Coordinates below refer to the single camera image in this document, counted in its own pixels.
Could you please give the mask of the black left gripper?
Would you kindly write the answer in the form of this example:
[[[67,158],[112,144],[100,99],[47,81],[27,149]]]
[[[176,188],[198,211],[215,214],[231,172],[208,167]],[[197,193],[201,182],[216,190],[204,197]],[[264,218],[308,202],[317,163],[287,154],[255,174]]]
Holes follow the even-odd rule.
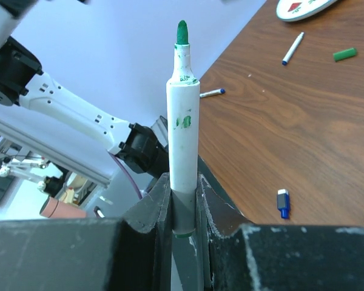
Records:
[[[130,132],[125,142],[118,145],[115,155],[135,173],[147,173],[158,179],[169,172],[169,154],[150,127],[138,123],[128,125]]]

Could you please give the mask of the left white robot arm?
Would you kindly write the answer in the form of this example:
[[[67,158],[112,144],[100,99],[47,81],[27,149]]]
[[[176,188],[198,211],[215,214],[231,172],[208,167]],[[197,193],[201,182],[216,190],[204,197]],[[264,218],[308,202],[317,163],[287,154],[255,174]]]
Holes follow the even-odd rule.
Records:
[[[159,178],[169,157],[151,128],[110,115],[76,96],[42,69],[12,33],[36,1],[0,1],[0,104],[58,120],[100,142],[116,162]]]

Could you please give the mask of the blue pen cap with clip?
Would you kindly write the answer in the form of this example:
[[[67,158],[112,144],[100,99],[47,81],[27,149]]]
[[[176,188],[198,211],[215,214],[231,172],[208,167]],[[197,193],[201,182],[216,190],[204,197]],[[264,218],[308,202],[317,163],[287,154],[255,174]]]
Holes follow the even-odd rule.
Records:
[[[290,196],[286,189],[280,189],[277,192],[277,209],[280,212],[282,219],[290,218]]]

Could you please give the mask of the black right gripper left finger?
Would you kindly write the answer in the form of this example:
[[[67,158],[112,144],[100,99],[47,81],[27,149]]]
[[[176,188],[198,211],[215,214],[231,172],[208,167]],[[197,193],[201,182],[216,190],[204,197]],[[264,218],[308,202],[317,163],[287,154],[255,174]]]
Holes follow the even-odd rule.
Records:
[[[0,290],[169,290],[169,176],[115,218],[0,221]]]

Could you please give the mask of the green pen cap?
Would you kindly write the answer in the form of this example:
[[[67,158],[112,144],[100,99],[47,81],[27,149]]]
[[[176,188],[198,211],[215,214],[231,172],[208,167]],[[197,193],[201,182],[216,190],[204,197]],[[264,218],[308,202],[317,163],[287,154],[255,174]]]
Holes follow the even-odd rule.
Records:
[[[355,57],[357,55],[357,49],[354,47],[345,49],[345,50],[341,50],[339,52],[335,52],[332,54],[333,56],[333,60],[335,62],[339,62],[348,58],[352,58]]]

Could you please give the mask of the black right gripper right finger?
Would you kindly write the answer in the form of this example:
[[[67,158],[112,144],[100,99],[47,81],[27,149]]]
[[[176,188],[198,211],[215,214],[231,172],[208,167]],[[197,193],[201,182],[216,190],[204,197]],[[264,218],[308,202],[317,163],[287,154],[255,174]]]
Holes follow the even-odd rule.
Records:
[[[364,290],[364,227],[254,224],[200,175],[197,230],[208,290]]]

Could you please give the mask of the white green marker pen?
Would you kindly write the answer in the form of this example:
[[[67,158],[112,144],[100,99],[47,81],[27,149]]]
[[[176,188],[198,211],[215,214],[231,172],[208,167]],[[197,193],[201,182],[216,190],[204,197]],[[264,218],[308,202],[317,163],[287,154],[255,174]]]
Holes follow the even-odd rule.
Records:
[[[192,72],[184,20],[177,27],[174,70],[166,82],[166,99],[173,233],[185,238],[195,231],[200,82]]]

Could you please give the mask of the white blue marker pen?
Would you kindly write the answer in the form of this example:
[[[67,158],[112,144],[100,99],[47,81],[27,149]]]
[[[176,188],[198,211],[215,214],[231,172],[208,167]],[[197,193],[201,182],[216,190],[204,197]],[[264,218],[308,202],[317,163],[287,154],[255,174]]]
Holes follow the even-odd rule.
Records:
[[[294,52],[296,51],[297,47],[300,45],[303,37],[304,37],[305,33],[301,32],[294,40],[294,42],[292,43],[292,45],[290,46],[289,50],[286,52],[284,58],[281,61],[281,64],[283,66],[286,66],[289,62],[289,60],[291,59],[291,57],[293,56]]]

